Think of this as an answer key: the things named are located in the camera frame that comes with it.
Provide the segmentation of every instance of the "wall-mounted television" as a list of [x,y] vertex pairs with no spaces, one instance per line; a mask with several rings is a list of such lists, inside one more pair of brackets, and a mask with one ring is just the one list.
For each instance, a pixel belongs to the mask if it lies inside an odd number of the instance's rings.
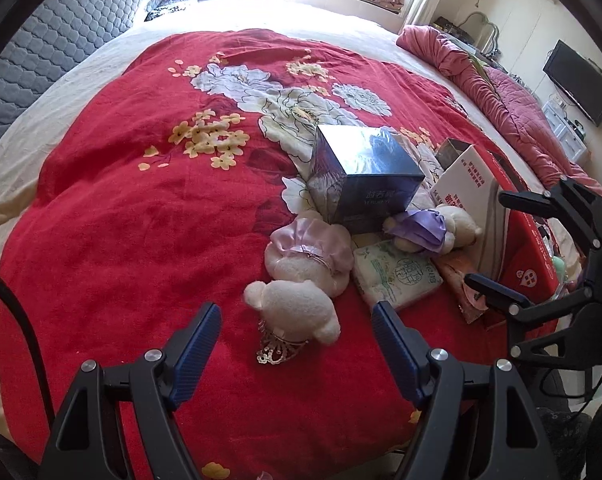
[[559,40],[543,71],[596,126],[602,123],[602,74]]

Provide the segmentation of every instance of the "red and white box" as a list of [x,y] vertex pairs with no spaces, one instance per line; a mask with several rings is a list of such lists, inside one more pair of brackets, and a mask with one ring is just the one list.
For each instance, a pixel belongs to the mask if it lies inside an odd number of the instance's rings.
[[474,268],[541,303],[559,286],[554,266],[532,217],[498,202],[502,190],[516,191],[492,154],[473,145],[446,170],[431,192],[439,204],[465,209],[483,229],[479,240],[464,249]]

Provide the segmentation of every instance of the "gray quilted headboard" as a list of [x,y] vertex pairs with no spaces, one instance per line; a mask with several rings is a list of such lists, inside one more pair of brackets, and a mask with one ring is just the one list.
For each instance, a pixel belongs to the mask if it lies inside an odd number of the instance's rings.
[[0,55],[0,138],[49,86],[161,0],[45,0]]

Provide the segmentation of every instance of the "floral blanket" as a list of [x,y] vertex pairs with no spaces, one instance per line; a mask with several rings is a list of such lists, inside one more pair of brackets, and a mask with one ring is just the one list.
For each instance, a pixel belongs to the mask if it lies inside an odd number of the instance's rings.
[[[160,348],[206,300],[223,328],[177,420],[207,478],[325,478],[402,446],[401,399],[351,284],[338,342],[257,363],[245,286],[268,280],[270,233],[312,206],[303,176],[316,124],[392,126],[415,146],[446,137],[498,152],[447,89],[399,66],[268,30],[192,32],[141,54],[84,108],[47,157],[0,275],[38,335],[55,406],[81,362]],[[433,346],[488,363],[502,327],[467,325],[443,286],[401,313]],[[20,331],[0,304],[0,378],[16,443],[39,460],[47,428]],[[130,406],[130,457],[151,478]]]

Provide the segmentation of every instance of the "metal screw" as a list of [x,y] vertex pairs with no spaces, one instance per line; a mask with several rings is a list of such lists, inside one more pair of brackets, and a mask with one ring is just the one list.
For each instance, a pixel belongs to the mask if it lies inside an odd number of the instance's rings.
[[507,359],[499,359],[497,361],[497,368],[503,372],[509,372],[512,369],[512,363]]
[[430,355],[437,361],[445,361],[449,357],[449,354],[442,348],[434,348]]
[[81,370],[84,372],[91,372],[97,367],[97,362],[94,359],[88,359],[81,365]]
[[151,363],[158,361],[159,359],[161,359],[161,357],[163,357],[163,352],[161,352],[160,350],[148,350],[145,353],[145,360]]

